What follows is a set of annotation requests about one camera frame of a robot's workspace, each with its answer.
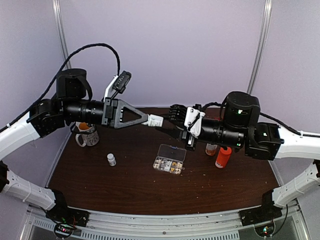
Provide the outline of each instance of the metal frame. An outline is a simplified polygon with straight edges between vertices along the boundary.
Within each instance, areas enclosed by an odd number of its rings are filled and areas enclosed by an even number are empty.
[[[255,60],[254,60],[254,65],[251,73],[249,86],[246,91],[250,95],[252,94],[252,91],[255,86],[255,82],[257,80],[257,75],[258,75],[260,63],[262,60],[262,54],[267,41],[270,19],[271,19],[271,9],[272,9],[272,0],[265,0],[258,48],[255,55]]]
[[[243,227],[239,210],[222,211],[204,214],[186,215],[129,215],[109,212],[91,211],[87,227],[78,227],[80,231],[73,235],[79,239],[177,239],[177,240],[210,240],[223,239],[222,236],[232,235],[239,239],[239,231],[253,228]],[[286,209],[282,210],[283,219]],[[288,216],[294,219],[294,225],[300,240],[309,240],[308,230],[297,201],[289,204]],[[21,240],[28,240],[33,226],[53,230],[54,223],[45,217],[39,208],[29,206]]]
[[[58,34],[59,34],[62,55],[63,55],[64,60],[66,60],[69,56],[69,52],[68,52],[68,48],[67,48],[67,41],[66,41],[66,36],[65,36],[64,25],[63,25],[63,21],[62,21],[60,1],[59,0],[52,0],[52,5],[53,5],[55,24],[56,24]],[[70,61],[66,63],[66,68],[71,69]]]

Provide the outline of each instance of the small white bottle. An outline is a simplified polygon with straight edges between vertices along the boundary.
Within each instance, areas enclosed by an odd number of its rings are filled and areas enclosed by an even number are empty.
[[[117,164],[115,156],[112,153],[109,153],[106,158],[108,159],[108,162],[111,167],[115,166]]]

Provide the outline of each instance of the bottle cap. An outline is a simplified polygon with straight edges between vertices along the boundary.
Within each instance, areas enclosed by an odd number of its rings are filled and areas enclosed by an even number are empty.
[[[221,147],[220,148],[220,153],[222,155],[224,155],[224,156],[229,156],[229,155],[232,154],[232,149],[231,149],[231,147],[227,147],[226,150],[225,150],[223,147]]]
[[[115,159],[115,156],[112,153],[109,153],[106,158],[108,159],[108,161],[113,161]]]

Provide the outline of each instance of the white cap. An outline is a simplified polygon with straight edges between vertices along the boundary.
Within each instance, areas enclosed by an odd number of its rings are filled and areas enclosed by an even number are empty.
[[[108,161],[115,160],[115,156],[112,153],[109,153],[106,157],[108,158]]]

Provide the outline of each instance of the mug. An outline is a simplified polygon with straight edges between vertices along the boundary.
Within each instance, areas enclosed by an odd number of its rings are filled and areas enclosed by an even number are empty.
[[[87,125],[85,122],[77,122],[75,125],[80,132],[75,135],[75,141],[80,147],[94,146],[99,142],[96,125]],[[82,138],[82,144],[79,142],[79,137]]]

